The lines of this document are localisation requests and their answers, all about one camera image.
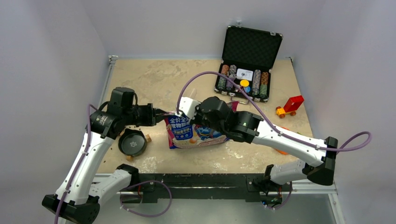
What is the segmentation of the clear plastic scoop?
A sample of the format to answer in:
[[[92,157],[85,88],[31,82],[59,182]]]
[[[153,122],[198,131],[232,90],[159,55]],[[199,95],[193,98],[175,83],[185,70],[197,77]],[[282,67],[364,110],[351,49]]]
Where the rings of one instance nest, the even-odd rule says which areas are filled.
[[[192,89],[189,94],[189,98],[195,99],[197,92],[198,92],[197,89]]]

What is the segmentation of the pet food bag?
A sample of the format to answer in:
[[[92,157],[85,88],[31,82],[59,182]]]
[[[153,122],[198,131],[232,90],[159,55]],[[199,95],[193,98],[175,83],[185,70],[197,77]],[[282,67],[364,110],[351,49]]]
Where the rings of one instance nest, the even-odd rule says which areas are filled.
[[[169,149],[189,149],[223,144],[224,134],[206,126],[190,124],[186,116],[171,115],[165,120]]]

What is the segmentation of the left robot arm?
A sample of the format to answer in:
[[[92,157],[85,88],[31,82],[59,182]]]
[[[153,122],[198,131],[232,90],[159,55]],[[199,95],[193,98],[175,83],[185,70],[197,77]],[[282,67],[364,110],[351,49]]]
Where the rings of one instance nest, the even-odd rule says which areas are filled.
[[[55,214],[54,223],[91,224],[101,205],[119,190],[154,184],[154,180],[141,181],[138,169],[126,164],[99,184],[92,181],[104,155],[126,126],[155,126],[166,116],[166,111],[152,104],[138,105],[137,94],[126,87],[116,87],[109,101],[88,112],[84,139],[69,173],[56,192],[42,201],[42,206]]]

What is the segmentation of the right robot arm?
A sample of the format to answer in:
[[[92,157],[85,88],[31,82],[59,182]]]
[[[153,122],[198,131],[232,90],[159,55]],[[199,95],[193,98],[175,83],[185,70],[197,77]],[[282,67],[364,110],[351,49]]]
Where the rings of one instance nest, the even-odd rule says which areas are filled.
[[[251,112],[235,112],[218,97],[207,98],[193,108],[192,121],[199,125],[225,134],[235,142],[272,147],[298,158],[295,163],[267,166],[262,177],[266,189],[273,190],[286,182],[301,179],[324,186],[333,184],[336,138],[321,140],[294,133]]]

